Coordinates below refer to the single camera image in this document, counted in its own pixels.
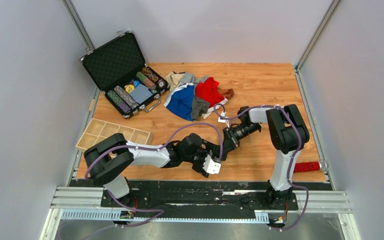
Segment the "black pinstriped underwear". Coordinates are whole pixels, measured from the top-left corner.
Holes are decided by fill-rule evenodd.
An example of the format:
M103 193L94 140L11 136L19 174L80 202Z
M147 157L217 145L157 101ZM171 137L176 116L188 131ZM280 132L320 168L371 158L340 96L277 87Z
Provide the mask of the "black pinstriped underwear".
M210 155L215 162L223 162L226 160L227 156L220 151L220 145L210 144L207 146L207 149L211 153Z

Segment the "red underwear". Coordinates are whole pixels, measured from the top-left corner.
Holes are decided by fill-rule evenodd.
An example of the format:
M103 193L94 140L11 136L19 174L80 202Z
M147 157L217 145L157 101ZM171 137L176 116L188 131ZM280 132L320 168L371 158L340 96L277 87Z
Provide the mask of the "red underwear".
M219 84L220 83L214 80L213 77L209 77L195 87L195 95L209 103L206 113L202 114L204 119L206 119L215 109L220 108L221 105L225 105L228 102L228 99L218 92Z

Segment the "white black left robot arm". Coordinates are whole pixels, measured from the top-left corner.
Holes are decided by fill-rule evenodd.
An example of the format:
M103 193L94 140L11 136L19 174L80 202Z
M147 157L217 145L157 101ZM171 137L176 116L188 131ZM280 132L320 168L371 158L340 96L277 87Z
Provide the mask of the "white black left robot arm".
M133 201L128 180L122 172L129 166L175 168L191 163L192 169L207 178L220 172L221 162L217 145L191 133L182 140L164 145L146 145L127 140L115 133L87 149L83 157L87 165L86 176L95 186L103 186L120 206Z

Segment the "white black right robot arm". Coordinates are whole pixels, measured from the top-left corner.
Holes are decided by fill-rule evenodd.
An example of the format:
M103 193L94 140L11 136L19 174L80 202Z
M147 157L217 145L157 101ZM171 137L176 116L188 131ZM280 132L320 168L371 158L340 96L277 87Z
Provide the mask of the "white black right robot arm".
M267 124L271 143L276 150L273 173L268 180L265 195L266 204L278 209L286 199L290 199L293 189L308 192L308 188L293 184L292 175L295 164L305 143L310 139L309 130L295 104L286 106L243 106L236 118L241 123L223 129L221 159L240 146L240 140L261 131L262 124Z

